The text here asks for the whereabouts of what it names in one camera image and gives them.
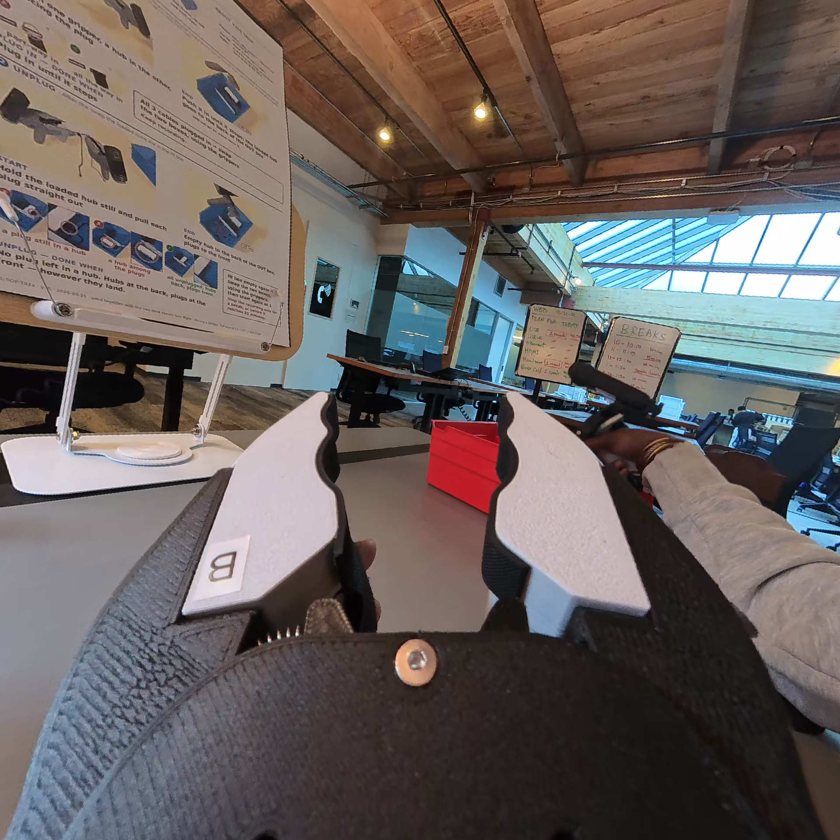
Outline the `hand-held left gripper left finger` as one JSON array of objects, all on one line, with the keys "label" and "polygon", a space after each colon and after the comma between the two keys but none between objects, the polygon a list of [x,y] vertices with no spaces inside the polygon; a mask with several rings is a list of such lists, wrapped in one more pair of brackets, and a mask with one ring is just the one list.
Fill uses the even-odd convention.
[{"label": "hand-held left gripper left finger", "polygon": [[342,587],[350,545],[337,404],[316,392],[238,457],[186,594],[184,618],[257,610],[270,631],[305,623]]}]

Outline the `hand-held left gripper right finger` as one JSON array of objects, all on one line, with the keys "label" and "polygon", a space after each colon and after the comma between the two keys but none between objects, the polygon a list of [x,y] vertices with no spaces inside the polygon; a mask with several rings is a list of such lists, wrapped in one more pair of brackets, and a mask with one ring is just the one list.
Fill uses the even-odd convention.
[{"label": "hand-held left gripper right finger", "polygon": [[578,608],[645,617],[651,604],[599,459],[523,395],[502,398],[497,425],[481,559],[496,602],[523,606],[529,631],[549,637]]}]

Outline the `red plastic bin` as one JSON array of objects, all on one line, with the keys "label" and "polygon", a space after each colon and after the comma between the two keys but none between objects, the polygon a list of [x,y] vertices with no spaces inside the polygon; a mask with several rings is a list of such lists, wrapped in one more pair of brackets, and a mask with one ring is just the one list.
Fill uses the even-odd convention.
[{"label": "red plastic bin", "polygon": [[606,505],[602,467],[568,427],[538,409],[499,424],[439,421],[434,424],[427,483],[459,501],[490,513],[519,514],[532,492],[564,504],[577,492],[573,511],[587,503]]}]

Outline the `person's right hand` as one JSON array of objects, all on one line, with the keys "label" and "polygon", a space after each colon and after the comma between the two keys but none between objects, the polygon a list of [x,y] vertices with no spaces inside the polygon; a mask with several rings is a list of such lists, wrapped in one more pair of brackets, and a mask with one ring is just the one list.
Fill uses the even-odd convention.
[{"label": "person's right hand", "polygon": [[612,466],[625,477],[641,476],[651,452],[669,437],[650,429],[623,427],[589,437],[585,443],[597,456],[613,457]]}]

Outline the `whiteboard with black writing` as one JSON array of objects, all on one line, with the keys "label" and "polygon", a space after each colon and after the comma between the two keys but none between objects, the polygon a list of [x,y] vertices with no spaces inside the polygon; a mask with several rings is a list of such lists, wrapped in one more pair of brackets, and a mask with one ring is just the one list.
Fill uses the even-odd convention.
[{"label": "whiteboard with black writing", "polygon": [[678,328],[613,317],[594,367],[657,397],[680,337]]}]

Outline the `whiteboard with coloured writing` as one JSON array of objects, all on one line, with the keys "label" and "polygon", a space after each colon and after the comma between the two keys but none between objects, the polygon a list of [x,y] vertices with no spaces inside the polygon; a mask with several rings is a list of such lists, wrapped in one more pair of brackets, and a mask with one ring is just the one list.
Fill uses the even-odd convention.
[{"label": "whiteboard with coloured writing", "polygon": [[529,305],[515,375],[570,385],[569,369],[578,361],[586,322],[583,311]]}]

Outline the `brown office chair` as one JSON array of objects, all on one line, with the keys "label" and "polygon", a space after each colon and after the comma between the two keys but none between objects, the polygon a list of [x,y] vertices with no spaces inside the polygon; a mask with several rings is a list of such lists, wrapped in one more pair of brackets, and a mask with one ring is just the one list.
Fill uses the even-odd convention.
[{"label": "brown office chair", "polygon": [[704,454],[728,481],[750,490],[764,507],[786,518],[790,502],[786,478],[766,459],[716,444],[706,447]]}]

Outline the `wooden office desk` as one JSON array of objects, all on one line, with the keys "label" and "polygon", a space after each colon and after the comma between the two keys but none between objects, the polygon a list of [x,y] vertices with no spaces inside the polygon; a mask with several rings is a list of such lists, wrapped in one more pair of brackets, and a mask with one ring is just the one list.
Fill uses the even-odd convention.
[{"label": "wooden office desk", "polygon": [[343,368],[335,395],[349,408],[348,427],[378,427],[382,415],[403,411],[403,401],[393,395],[394,391],[421,397],[424,409],[414,427],[425,434],[432,432],[434,421],[445,418],[448,407],[477,402],[478,419],[487,419],[490,405],[509,393],[503,385],[480,384],[456,370],[426,374],[363,358],[328,357]]}]

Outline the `black office chair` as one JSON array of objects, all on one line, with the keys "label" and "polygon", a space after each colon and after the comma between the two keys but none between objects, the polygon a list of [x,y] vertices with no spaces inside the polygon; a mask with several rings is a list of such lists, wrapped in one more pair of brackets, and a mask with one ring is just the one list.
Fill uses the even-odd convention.
[{"label": "black office chair", "polygon": [[[345,358],[367,363],[382,362],[382,340],[378,337],[346,332]],[[391,394],[391,387],[380,392],[382,378],[352,365],[343,366],[336,399],[350,407],[348,427],[378,427],[384,413],[401,412],[405,403]]]},{"label": "black office chair", "polygon": [[780,492],[772,502],[774,512],[786,519],[788,507],[797,489],[810,483],[829,456],[839,439],[838,427],[807,427],[794,425],[766,463],[783,482]]}]

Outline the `black phone sign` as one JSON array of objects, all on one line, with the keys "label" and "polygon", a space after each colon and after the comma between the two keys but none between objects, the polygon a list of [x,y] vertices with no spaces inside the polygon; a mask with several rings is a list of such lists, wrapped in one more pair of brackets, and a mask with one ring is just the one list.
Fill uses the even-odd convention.
[{"label": "black phone sign", "polygon": [[323,319],[333,317],[340,271],[341,268],[332,262],[321,257],[317,258],[308,306],[308,312],[311,315]]}]

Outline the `instruction poster board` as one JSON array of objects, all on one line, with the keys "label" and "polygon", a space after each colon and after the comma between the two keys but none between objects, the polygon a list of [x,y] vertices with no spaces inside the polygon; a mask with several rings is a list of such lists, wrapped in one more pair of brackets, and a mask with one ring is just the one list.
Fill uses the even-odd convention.
[{"label": "instruction poster board", "polygon": [[291,346],[283,55],[243,2],[2,2],[2,293]]}]

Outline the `wooden support post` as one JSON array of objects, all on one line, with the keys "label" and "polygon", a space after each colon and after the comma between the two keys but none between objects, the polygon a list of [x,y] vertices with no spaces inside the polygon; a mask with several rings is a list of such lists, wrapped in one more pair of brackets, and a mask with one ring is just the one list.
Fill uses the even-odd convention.
[{"label": "wooden support post", "polygon": [[489,227],[490,210],[481,208],[475,211],[471,218],[454,305],[448,319],[443,354],[445,368],[453,368],[457,363],[466,329],[469,304],[473,298],[478,270],[487,245]]}]

